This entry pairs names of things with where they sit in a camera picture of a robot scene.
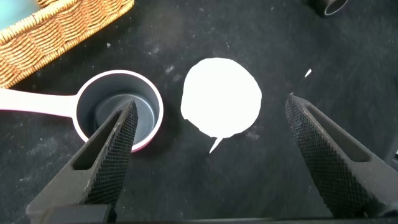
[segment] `black surface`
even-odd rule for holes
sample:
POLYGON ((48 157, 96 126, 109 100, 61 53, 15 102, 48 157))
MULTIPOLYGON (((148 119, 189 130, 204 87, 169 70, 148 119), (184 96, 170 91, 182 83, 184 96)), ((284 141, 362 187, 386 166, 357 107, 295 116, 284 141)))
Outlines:
MULTIPOLYGON (((291 92, 305 98, 385 158, 398 148, 397 43, 393 0, 349 1, 329 19, 301 0, 137 0, 14 89, 75 94, 112 69, 141 73, 156 85, 164 121, 153 142, 132 155, 119 220, 329 217, 284 102, 291 92), (254 126, 211 155, 215 139, 180 113, 185 75, 208 57, 237 61, 262 90, 254 126)), ((83 142, 68 118, 2 111, 0 124, 0 222, 22 222, 25 206, 83 142)))

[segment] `white paper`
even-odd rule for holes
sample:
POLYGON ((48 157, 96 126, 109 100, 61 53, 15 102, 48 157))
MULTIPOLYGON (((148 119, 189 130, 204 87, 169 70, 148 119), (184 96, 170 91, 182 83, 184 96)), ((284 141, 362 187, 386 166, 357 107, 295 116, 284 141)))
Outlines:
POLYGON ((233 60, 208 58, 185 78, 181 114, 201 132, 224 138, 241 133, 257 119, 261 90, 250 73, 233 60))

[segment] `basket rim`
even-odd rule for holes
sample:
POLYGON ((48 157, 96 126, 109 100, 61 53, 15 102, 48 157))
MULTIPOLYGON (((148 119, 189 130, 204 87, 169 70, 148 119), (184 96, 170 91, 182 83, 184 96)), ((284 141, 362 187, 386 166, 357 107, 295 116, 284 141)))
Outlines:
POLYGON ((0 45, 6 44, 18 35, 40 26, 44 22, 56 16, 58 13, 70 9, 81 0, 58 0, 48 6, 34 12, 32 15, 16 22, 15 24, 0 30, 0 45))

